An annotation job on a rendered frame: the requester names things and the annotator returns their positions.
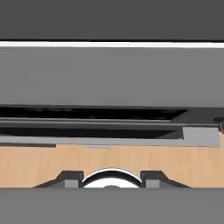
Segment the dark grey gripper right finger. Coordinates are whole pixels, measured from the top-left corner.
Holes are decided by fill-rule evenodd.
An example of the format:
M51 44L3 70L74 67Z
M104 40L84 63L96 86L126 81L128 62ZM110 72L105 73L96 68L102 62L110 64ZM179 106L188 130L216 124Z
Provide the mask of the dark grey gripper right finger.
M141 171L142 188L188 188L175 180L169 179L162 171Z

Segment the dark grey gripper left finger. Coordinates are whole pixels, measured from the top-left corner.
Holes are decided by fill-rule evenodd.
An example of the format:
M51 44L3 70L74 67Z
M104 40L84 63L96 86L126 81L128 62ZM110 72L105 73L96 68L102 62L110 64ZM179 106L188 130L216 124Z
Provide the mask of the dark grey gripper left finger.
M82 188L83 179L84 171L62 171L56 179L37 185L37 188Z

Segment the round white and black thing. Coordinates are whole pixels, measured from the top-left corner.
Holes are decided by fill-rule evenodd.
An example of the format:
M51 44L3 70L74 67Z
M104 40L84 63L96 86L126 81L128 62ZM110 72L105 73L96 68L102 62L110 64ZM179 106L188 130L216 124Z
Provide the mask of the round white and black thing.
M105 168L94 171L82 180L83 187L94 183L97 180L103 179L121 179L131 183L134 187L139 188L142 180L132 174L131 172L118 169L118 168Z

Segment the grey appliance with black window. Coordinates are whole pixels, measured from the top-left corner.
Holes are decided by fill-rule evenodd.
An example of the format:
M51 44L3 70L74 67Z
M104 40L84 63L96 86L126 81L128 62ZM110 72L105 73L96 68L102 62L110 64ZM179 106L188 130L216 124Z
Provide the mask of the grey appliance with black window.
M2 117L168 120L219 127L0 123L0 145L218 147L224 49L0 47Z

